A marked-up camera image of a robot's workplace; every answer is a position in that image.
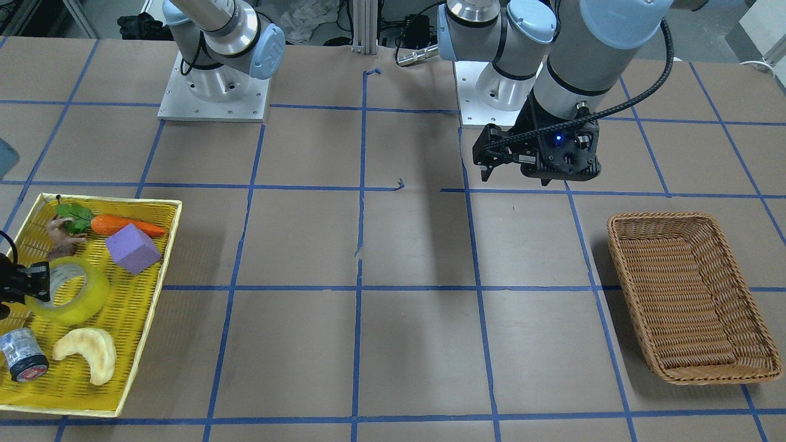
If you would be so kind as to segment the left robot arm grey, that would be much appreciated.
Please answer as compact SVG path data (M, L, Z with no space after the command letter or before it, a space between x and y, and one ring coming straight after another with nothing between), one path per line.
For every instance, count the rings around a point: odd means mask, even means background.
M584 182L602 171L599 120L629 109L665 84L674 44L671 1L446 1L438 8L444 60L489 63L499 79L532 87L508 130L486 124L472 148L481 179L514 163L542 185ZM666 64L651 87L608 109L598 106L640 48L662 33Z

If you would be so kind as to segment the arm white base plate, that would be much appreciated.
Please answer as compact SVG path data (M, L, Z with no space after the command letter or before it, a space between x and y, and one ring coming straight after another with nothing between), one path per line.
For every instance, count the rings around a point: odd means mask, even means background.
M518 80L498 73L491 63L455 62L456 92L462 126L481 129L490 123L503 129L511 128L542 68L543 64L540 64L534 77Z
M179 122L263 123L269 79L254 79L228 66L189 68L177 54L157 117Z

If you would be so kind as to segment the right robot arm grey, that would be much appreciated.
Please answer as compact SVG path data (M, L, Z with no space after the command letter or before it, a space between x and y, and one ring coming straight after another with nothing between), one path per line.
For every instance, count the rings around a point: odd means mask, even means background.
M189 61L191 69L197 61L228 66L253 79L269 79L281 64L284 55L284 33L272 21L261 18L245 1L166 1L162 7L166 25L182 47L184 37L177 36L176 27L196 25L196 44ZM10 314L11 304L32 305L34 301L50 301L53 264L48 261L25 266L19 263L19 252L5 232L11 254L2 255L2 319Z

